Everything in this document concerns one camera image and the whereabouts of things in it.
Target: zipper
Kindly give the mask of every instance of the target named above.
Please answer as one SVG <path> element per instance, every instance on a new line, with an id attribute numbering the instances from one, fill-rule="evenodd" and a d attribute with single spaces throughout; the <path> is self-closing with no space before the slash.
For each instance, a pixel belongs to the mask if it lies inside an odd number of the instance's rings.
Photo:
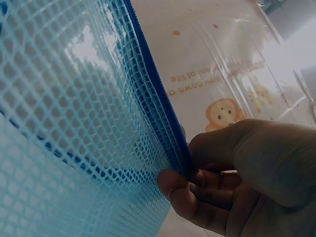
<path id="1" fill-rule="evenodd" d="M 166 94 L 166 91 L 164 89 L 163 83 L 162 83 L 160 75 L 158 73 L 158 69 L 155 65 L 152 54 L 150 53 L 149 46 L 147 44 L 143 30 L 141 29 L 141 25 L 138 21 L 136 12 L 135 12 L 130 0 L 123 0 L 123 2 L 125 4 L 125 7 L 126 7 L 127 12 L 129 14 L 132 26 L 134 28 L 136 39 L 138 40 L 139 48 L 140 48 L 141 54 L 142 54 L 143 59 L 144 59 L 144 64 L 146 67 L 147 74 L 148 74 L 149 79 L 151 80 L 151 82 L 154 86 L 154 89 L 157 92 L 157 96 L 158 96 L 158 98 L 159 98 L 159 100 L 164 108 L 165 115 L 167 117 L 167 120 L 169 121 L 170 127 L 171 127 L 172 132 L 175 136 L 176 142 L 179 146 L 180 153 L 182 156 L 182 160 L 175 161 L 174 160 L 175 157 L 168 157 L 168 159 L 169 159 L 173 169 L 180 171 L 180 172 L 190 170 L 194 166 L 193 166 L 193 163 L 191 160 L 188 144 L 187 144 L 186 139 L 182 133 L 182 129 L 180 127 L 180 123 L 177 119 L 177 116 L 172 108 L 172 105 L 171 105 L 169 98 Z"/>

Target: plastic mesh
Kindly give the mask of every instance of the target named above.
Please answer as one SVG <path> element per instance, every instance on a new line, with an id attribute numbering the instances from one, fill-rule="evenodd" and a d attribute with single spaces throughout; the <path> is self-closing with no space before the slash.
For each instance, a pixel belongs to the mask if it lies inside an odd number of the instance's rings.
<path id="1" fill-rule="evenodd" d="M 0 13 L 0 236 L 155 236 L 181 153 L 124 3 Z"/>

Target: white wall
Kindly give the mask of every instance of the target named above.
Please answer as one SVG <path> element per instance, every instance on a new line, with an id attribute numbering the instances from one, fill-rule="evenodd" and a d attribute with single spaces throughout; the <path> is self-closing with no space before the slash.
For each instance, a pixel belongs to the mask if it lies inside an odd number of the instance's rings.
<path id="1" fill-rule="evenodd" d="M 270 20 L 278 30 L 284 40 L 289 40 L 297 31 L 299 31 L 307 23 L 316 19 L 316 2 L 315 0 L 287 0 L 280 8 L 274 11 L 270 16 Z M 316 34 L 316 26 L 310 34 Z M 316 55 L 313 66 L 302 68 L 302 75 L 305 82 L 316 100 Z"/>

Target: hand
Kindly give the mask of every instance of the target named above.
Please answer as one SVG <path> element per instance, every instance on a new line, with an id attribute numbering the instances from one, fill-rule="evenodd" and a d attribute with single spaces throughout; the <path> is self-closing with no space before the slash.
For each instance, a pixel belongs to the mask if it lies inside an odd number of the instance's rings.
<path id="1" fill-rule="evenodd" d="M 315 127 L 246 119 L 189 148 L 197 170 L 157 177 L 180 216 L 227 237 L 316 237 Z"/>

